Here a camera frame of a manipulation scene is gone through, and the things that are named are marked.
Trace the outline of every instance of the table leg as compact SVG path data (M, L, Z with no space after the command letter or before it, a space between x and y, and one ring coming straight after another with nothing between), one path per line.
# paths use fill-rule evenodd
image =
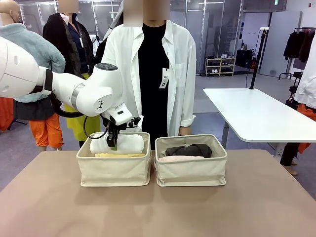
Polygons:
M281 159L286 143L277 143L274 158Z
M222 135L222 146L224 147L224 149L226 149L228 130L229 130L229 125L225 121L225 125L224 125L224 128L223 128L223 135Z

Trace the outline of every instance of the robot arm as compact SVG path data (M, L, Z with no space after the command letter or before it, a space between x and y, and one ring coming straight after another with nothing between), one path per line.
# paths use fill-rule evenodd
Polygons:
M97 64L88 80L58 74L38 66L27 51L0 37L0 97L17 98L34 92L53 93L84 115L101 115L111 147L116 145L119 130L126 129L132 119L122 99L121 74L116 66Z

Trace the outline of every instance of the black folded cloth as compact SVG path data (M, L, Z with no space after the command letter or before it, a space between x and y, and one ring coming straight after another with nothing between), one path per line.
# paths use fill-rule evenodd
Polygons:
M193 144L188 147L173 147L166 150L166 157L170 156L191 156L210 158L212 150L206 144Z

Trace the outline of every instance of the white shirt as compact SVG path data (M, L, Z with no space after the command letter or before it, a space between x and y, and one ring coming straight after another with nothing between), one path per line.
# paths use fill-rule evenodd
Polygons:
M316 37L313 39L310 55L294 100L316 109Z
M114 28L108 37L102 58L102 63L110 63L120 69L123 99L134 116L142 114L138 50L143 40L144 33L141 27L120 25ZM196 44L187 29L167 21L162 46L169 59L170 75L167 118L161 119L167 119L168 135L178 136L180 126L191 126L195 118L193 103L196 80Z

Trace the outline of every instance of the brown table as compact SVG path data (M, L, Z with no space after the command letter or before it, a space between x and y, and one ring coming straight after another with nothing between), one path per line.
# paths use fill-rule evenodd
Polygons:
M38 155L0 193L1 237L315 237L316 202L266 151L228 151L222 187L80 186L77 152Z

